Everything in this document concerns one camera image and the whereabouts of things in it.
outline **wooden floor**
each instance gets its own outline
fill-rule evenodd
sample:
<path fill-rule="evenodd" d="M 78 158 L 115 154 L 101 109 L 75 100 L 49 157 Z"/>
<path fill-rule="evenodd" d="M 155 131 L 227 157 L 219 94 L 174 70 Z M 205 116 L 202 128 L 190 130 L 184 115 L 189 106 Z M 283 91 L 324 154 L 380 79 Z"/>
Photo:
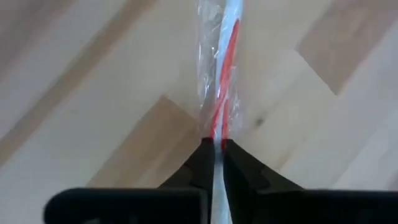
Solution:
<path fill-rule="evenodd" d="M 195 0 L 0 0 L 0 220 L 156 187 L 195 150 Z M 251 0 L 237 142 L 306 188 L 398 190 L 398 2 Z"/>

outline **plastic packaging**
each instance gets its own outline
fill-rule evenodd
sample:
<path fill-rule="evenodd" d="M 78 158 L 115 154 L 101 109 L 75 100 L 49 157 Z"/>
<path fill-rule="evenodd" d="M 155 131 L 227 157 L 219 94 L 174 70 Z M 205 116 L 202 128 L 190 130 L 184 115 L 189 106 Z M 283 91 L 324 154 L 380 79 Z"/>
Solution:
<path fill-rule="evenodd" d="M 223 176 L 223 140 L 241 127 L 234 55 L 242 12 L 243 0 L 198 2 L 200 121 L 203 135 L 215 142 L 211 222 L 217 224 L 231 223 Z"/>

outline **red stripe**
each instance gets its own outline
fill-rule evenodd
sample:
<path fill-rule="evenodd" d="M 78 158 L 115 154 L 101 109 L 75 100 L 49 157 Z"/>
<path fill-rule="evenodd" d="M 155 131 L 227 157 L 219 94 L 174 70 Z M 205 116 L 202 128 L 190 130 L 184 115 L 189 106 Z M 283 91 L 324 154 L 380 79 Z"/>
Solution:
<path fill-rule="evenodd" d="M 231 68 L 232 68 L 233 59 L 234 59 L 236 41 L 238 39 L 239 22 L 240 22 L 239 20 L 237 20 L 235 22 L 234 28 L 232 30 L 231 38 L 229 40 L 228 48 L 225 53 L 223 67 L 221 69 L 220 96 L 216 100 L 216 111 L 213 115 L 213 119 L 211 122 L 211 129 L 210 129 L 211 130 L 210 136 L 212 138 L 215 137 L 216 128 L 217 128 L 217 120 L 218 120 L 218 116 L 220 115 L 220 109 L 222 107 L 224 99 L 226 98 L 228 90 L 229 90 L 229 83 L 231 80 Z M 228 131 L 229 131 L 228 117 L 229 117 L 229 102 L 228 102 L 228 99 L 226 99 L 225 105 L 224 105 L 224 111 L 223 111 L 223 120 L 222 120 L 222 122 L 223 122 L 222 131 L 221 131 L 222 139 L 228 139 Z"/>

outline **plastic wrapper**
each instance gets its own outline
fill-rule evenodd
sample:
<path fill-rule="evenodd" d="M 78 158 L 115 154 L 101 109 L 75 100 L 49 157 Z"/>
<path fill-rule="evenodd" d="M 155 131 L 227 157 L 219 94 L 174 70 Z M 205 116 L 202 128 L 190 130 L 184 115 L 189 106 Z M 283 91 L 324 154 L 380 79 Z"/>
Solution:
<path fill-rule="evenodd" d="M 198 94 L 203 136 L 228 139 L 241 127 L 234 54 L 242 0 L 198 0 Z"/>

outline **light wood surface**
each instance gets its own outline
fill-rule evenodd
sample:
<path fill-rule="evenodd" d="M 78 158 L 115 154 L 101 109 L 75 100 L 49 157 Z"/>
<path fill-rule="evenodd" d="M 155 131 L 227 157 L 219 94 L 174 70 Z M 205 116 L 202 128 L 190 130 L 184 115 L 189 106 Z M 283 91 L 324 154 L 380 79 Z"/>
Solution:
<path fill-rule="evenodd" d="M 0 62 L 1 223 L 41 223 L 71 187 L 159 185 L 198 143 L 195 1 L 54 2 L 42 26 L 18 1 L 0 23 L 29 43 Z M 306 188 L 397 190 L 396 7 L 245 1 L 237 142 Z"/>

